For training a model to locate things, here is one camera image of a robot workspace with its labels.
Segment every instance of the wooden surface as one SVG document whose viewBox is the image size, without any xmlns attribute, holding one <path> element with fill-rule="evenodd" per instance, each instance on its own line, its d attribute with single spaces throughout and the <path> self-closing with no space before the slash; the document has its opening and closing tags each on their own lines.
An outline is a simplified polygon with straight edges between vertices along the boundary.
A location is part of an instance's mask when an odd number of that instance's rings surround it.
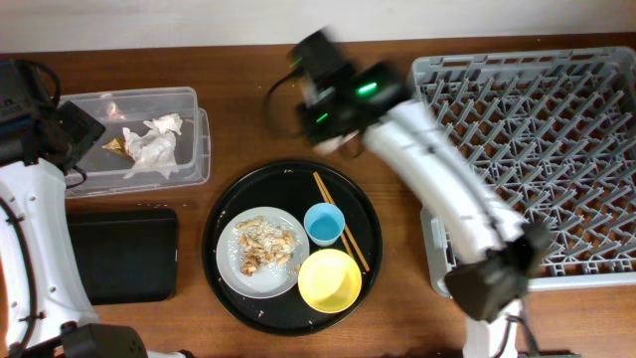
<svg viewBox="0 0 636 358">
<path fill-rule="evenodd" d="M 362 64 L 389 59 L 406 74 L 417 57 L 600 46 L 636 46 L 636 34 L 445 39 L 349 44 Z M 260 115 L 262 96 L 288 71 L 289 46 L 219 47 L 30 54 L 55 69 L 63 93 L 189 86 L 210 118 L 212 176 L 205 185 L 68 201 L 70 213 L 135 210 L 157 205 L 180 222 L 177 294 L 158 303 L 99 306 L 104 323 L 134 327 L 152 350 L 187 348 L 199 357 L 395 356 L 460 349 L 464 316 L 438 296 L 428 269 L 418 201 L 380 159 L 369 153 L 346 161 L 313 154 L 303 140 L 271 137 Z M 285 103 L 297 101 L 288 93 Z M 286 338 L 242 325 L 218 303 L 202 268 L 206 219 L 215 201 L 241 174 L 281 158 L 332 165 L 369 195 L 380 218 L 385 252 L 367 300 L 347 319 L 318 334 Z M 6 302 L 0 325 L 6 329 Z M 584 357 L 636 356 L 636 286 L 537 292 L 529 297 L 532 326 L 544 350 Z M 518 347 L 524 347 L 521 336 Z"/>
</svg>

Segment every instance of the white plate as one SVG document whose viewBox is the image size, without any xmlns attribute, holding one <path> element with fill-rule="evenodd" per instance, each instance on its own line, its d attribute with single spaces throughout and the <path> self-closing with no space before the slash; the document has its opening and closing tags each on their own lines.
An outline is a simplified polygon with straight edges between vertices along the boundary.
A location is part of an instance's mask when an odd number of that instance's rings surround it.
<svg viewBox="0 0 636 358">
<path fill-rule="evenodd" d="M 296 240 L 291 261 L 278 267 L 262 265 L 251 277 L 240 273 L 244 253 L 238 243 L 239 233 L 235 226 L 261 216 L 264 221 L 291 233 Z M 285 293 L 298 282 L 294 266 L 309 257 L 309 240 L 303 226 L 290 214 L 276 208 L 260 207 L 238 214 L 223 229 L 217 243 L 217 266 L 219 273 L 234 291 L 251 298 L 272 298 Z"/>
</svg>

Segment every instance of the round black tray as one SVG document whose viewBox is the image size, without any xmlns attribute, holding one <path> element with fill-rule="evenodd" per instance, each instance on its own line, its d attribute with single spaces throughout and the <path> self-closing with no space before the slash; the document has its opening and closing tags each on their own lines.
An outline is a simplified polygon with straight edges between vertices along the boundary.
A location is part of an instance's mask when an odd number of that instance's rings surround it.
<svg viewBox="0 0 636 358">
<path fill-rule="evenodd" d="M 302 223 L 305 212 L 323 202 L 313 172 L 320 173 L 334 201 L 342 210 L 351 233 L 371 270 L 363 272 L 362 291 L 348 309 L 327 314 L 318 312 L 302 299 L 298 285 L 269 299 L 253 299 L 234 292 L 217 268 L 217 241 L 228 222 L 241 212 L 268 206 L 286 211 Z M 311 253 L 319 248 L 310 242 Z M 333 249 L 344 251 L 340 240 Z M 369 198 L 342 173 L 309 161 L 280 161 L 243 176 L 221 197 L 210 214 L 203 239 L 203 266 L 206 278 L 221 304 L 238 320 L 260 331 L 280 335 L 318 332 L 347 317 L 362 303 L 373 286 L 382 260 L 382 231 Z"/>
</svg>

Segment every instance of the green light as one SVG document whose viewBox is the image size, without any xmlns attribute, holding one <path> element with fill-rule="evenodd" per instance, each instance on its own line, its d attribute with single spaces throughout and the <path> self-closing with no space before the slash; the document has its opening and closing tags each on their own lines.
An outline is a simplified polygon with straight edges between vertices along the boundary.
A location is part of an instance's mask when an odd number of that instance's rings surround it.
<svg viewBox="0 0 636 358">
<path fill-rule="evenodd" d="M 375 90 L 378 84 L 372 83 L 368 85 L 364 85 L 358 89 L 358 94 L 367 94 L 371 90 Z"/>
<path fill-rule="evenodd" d="M 329 115 L 329 113 L 325 113 L 323 115 L 320 116 L 320 118 L 316 119 L 316 123 L 320 123 L 321 121 L 323 121 L 327 116 Z"/>
<path fill-rule="evenodd" d="M 300 64 L 302 62 L 302 58 L 298 58 L 296 59 L 296 61 L 294 61 L 293 63 L 291 63 L 291 65 L 289 66 L 290 68 L 295 68 L 296 66 L 298 66 L 298 64 Z"/>
</svg>

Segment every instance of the plastic container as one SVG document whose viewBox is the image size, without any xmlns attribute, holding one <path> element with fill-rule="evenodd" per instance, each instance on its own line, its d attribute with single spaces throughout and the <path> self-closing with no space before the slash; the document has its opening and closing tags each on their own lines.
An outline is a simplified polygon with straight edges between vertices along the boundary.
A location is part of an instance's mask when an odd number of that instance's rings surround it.
<svg viewBox="0 0 636 358">
<path fill-rule="evenodd" d="M 328 247 L 333 245 L 345 230 L 345 216 L 337 206 L 320 203 L 307 210 L 303 225 L 314 244 Z"/>
<path fill-rule="evenodd" d="M 78 163 L 88 175 L 82 185 L 67 190 L 67 198 L 112 195 L 203 184 L 210 178 L 211 142 L 208 117 L 198 108 L 191 88 L 134 89 L 62 96 L 106 126 L 105 134 Z M 183 119 L 181 135 L 176 135 L 177 165 L 168 179 L 152 169 L 131 169 L 133 161 L 101 146 L 113 138 L 123 138 L 122 128 L 144 135 L 144 120 L 178 113 Z M 131 178 L 124 179 L 129 173 Z M 67 184 L 81 181 L 78 173 L 66 177 Z"/>
</svg>

